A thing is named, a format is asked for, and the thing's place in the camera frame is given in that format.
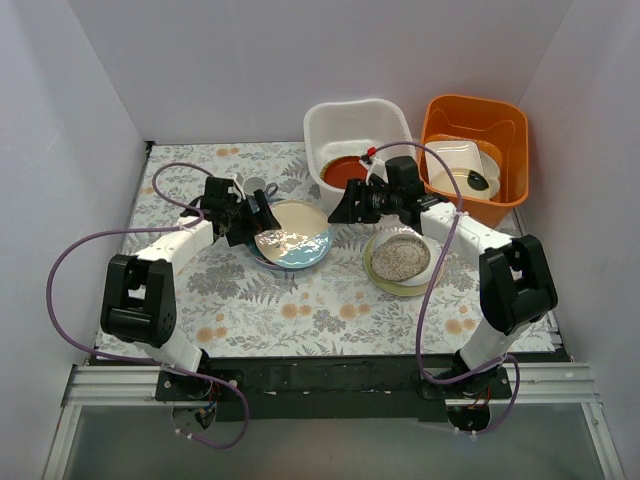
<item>white cable tie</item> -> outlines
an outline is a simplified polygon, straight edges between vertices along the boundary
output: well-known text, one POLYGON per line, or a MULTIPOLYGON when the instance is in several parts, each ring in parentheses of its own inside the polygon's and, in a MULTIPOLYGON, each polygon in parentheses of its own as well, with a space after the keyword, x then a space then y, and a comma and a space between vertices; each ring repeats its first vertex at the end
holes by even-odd
POLYGON ((469 212, 467 211, 461 212, 459 210, 454 210, 451 215, 451 220, 453 221, 453 219, 456 217, 468 217, 468 216, 469 216, 469 212))

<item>glass panel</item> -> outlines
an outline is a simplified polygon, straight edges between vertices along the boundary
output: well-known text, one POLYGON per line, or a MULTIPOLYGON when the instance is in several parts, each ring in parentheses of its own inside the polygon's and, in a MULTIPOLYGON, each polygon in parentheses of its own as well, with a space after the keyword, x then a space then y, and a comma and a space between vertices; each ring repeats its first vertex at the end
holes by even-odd
MULTIPOLYGON (((238 427, 221 423, 207 434, 228 440, 238 427)), ((410 419, 254 421, 224 452, 176 435, 170 408, 85 407, 65 478, 583 480, 603 473, 580 405, 517 405, 497 431, 477 439, 410 419)))

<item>orange plate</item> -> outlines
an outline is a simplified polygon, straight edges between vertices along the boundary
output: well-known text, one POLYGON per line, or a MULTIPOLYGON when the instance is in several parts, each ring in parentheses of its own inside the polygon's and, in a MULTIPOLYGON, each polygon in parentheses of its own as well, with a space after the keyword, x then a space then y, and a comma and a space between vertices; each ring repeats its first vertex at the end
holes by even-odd
POLYGON ((332 187, 347 188, 350 179, 367 178, 367 169, 360 165, 360 157, 339 157, 325 165, 320 172, 320 178, 332 187))

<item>white plastic basin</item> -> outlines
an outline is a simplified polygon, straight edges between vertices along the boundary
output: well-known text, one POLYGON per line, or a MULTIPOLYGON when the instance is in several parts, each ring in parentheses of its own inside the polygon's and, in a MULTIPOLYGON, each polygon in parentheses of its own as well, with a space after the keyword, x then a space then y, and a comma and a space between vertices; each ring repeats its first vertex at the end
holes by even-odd
MULTIPOLYGON (((320 186, 322 209, 327 214, 333 212, 344 194, 344 189, 332 187, 320 178, 327 163, 339 157, 363 155, 370 147, 412 138, 402 110, 388 100, 320 103, 311 108, 304 116, 304 141, 309 172, 320 186)), ((403 155, 415 160, 415 148, 391 147, 378 157, 387 161, 403 155)))

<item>floral tablecloth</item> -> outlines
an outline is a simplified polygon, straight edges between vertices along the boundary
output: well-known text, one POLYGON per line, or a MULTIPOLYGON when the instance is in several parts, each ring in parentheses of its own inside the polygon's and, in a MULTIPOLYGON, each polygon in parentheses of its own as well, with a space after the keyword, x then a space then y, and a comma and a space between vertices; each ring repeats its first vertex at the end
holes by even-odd
MULTIPOLYGON (((258 175, 278 183, 280 198, 319 202, 302 143, 155 146, 131 226, 175 223, 179 209, 161 200, 151 187, 158 167, 175 161, 191 162, 214 174, 258 175)), ((190 201, 202 193, 203 182, 203 174, 176 167, 159 183, 171 197, 190 201)), ((378 225, 334 226, 327 257, 313 268, 295 272, 266 270, 245 247, 229 248, 219 240, 177 276, 177 328, 213 357, 413 353, 422 297, 400 298, 379 290, 363 267, 364 245, 383 225, 399 222, 389 217, 378 225)), ((519 234, 511 215, 500 230, 519 234)), ((134 253, 157 238, 130 235, 123 253, 134 253)), ((481 318, 478 273, 450 254, 429 306, 423 352, 455 352, 481 318)), ((538 322, 512 350, 553 351, 547 328, 547 322, 538 322)), ((97 344, 111 353, 144 355, 103 333, 97 344)))

